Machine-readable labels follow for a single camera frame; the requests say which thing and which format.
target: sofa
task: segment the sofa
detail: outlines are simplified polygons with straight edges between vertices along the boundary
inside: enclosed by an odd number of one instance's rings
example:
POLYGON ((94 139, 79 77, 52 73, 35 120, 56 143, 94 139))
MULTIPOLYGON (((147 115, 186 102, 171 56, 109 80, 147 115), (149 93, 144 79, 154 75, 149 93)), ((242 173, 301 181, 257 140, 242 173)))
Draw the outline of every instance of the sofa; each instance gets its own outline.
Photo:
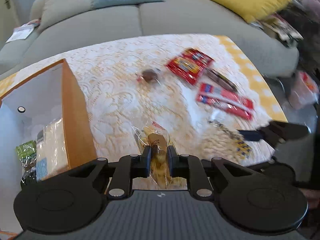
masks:
MULTIPOLYGON (((46 1, 33 3, 31 20, 42 17, 46 1)), ((0 80, 65 51, 106 41, 173 33, 228 36, 259 72, 268 77, 290 76, 298 63, 296 48, 286 48, 211 0, 164 0, 90 8, 74 14, 46 28, 36 28, 25 40, 7 43, 0 51, 0 80)))

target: red snack bag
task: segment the red snack bag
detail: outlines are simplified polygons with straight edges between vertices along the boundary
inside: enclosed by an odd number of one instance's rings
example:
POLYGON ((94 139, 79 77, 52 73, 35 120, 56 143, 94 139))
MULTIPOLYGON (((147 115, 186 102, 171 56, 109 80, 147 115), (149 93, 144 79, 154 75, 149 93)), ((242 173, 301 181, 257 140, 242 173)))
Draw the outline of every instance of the red snack bag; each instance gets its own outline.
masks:
POLYGON ((202 83, 196 100, 220 108, 243 119, 252 120, 253 102, 224 88, 202 83))
POLYGON ((202 71, 214 60, 196 49, 186 49, 178 57, 171 60, 166 67, 177 76, 182 77, 191 85, 202 75, 202 71))

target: table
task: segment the table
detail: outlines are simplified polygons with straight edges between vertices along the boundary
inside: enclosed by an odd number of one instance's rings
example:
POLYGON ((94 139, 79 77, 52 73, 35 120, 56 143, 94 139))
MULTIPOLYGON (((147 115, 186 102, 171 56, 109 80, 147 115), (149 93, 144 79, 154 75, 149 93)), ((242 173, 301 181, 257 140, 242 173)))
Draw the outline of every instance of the table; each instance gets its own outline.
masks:
MULTIPOLYGON (((232 126, 250 130, 271 119, 286 122, 270 88, 246 55, 228 37, 208 34, 143 36, 64 52, 2 80, 0 95, 40 69, 66 58, 86 98, 98 156, 112 162, 138 153, 131 126, 142 127, 148 118, 167 129, 179 154, 197 155, 199 138, 212 108, 196 103, 197 88, 190 88, 164 66, 188 47, 213 57, 217 70, 236 83, 241 95, 254 102, 253 120, 247 122, 230 115, 232 126), (137 83, 136 73, 150 67, 161 70, 161 85, 137 83)), ((243 165, 270 159, 273 149, 266 142, 249 144, 254 156, 243 165)))

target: person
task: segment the person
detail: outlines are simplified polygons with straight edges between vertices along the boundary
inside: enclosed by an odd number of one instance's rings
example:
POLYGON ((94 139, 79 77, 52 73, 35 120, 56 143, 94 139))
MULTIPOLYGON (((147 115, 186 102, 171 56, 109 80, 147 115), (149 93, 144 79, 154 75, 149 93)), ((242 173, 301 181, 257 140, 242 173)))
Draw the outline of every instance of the person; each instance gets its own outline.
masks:
POLYGON ((302 5, 310 18, 320 23, 320 0, 302 0, 302 5))

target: box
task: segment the box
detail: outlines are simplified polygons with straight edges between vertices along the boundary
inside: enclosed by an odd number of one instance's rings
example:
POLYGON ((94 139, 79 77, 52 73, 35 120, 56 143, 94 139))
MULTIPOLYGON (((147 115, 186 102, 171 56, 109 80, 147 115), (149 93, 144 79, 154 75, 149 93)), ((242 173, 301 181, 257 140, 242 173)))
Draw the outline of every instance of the box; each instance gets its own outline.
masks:
MULTIPOLYGON (((60 118, 63 120, 60 137, 64 137, 62 159, 65 163, 58 172, 96 159, 84 94, 65 59, 31 75, 0 97, 1 230, 21 230, 13 211, 23 175, 15 148, 31 140, 37 141, 38 133, 60 118)), ((54 155, 48 150, 45 154, 48 159, 54 155)))

